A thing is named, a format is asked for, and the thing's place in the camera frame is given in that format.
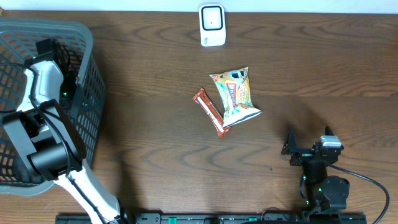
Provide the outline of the orange snack bar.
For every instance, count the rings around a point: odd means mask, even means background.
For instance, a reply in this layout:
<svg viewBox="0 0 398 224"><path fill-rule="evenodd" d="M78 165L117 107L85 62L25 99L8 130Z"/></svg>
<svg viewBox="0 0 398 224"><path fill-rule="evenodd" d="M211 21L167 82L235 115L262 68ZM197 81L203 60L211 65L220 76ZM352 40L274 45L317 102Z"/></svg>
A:
<svg viewBox="0 0 398 224"><path fill-rule="evenodd" d="M199 91L193 96L192 100L196 102L205 111L205 113L211 119L219 138L222 138L231 127L224 128L224 121L221 113L214 105L211 98L207 95L204 88L200 88Z"/></svg>

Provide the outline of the yellow snack bag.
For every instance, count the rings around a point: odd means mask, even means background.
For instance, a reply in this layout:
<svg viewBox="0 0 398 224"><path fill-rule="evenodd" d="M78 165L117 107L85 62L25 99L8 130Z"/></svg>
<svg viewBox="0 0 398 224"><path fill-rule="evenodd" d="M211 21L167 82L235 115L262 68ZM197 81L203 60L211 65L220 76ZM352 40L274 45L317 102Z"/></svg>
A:
<svg viewBox="0 0 398 224"><path fill-rule="evenodd" d="M223 102L223 127L241 123L262 113L251 100L249 67L211 74Z"/></svg>

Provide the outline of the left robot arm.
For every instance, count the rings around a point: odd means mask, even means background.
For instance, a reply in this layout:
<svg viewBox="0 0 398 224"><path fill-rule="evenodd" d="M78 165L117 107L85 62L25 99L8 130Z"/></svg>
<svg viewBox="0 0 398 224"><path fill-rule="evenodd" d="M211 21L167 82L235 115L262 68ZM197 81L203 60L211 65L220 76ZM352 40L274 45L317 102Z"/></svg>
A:
<svg viewBox="0 0 398 224"><path fill-rule="evenodd" d="M56 40L36 43L38 55L21 64L27 77L22 103L2 120L27 170L64 188L92 223L130 223L119 200L96 178L86 146L60 102L76 91L70 53Z"/></svg>

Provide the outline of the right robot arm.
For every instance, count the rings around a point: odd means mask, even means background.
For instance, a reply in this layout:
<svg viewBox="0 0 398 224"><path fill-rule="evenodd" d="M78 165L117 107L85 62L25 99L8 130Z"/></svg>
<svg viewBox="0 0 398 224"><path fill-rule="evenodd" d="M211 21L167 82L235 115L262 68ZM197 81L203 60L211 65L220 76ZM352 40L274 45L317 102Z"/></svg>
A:
<svg viewBox="0 0 398 224"><path fill-rule="evenodd" d="M303 221L341 221L341 211L347 207L350 184L344 178L328 175L327 167L338 161L343 149L339 138L328 126L325 134L311 148L298 147L294 130L288 129L281 154L290 155L290 165L303 169L299 189L308 205L301 212Z"/></svg>

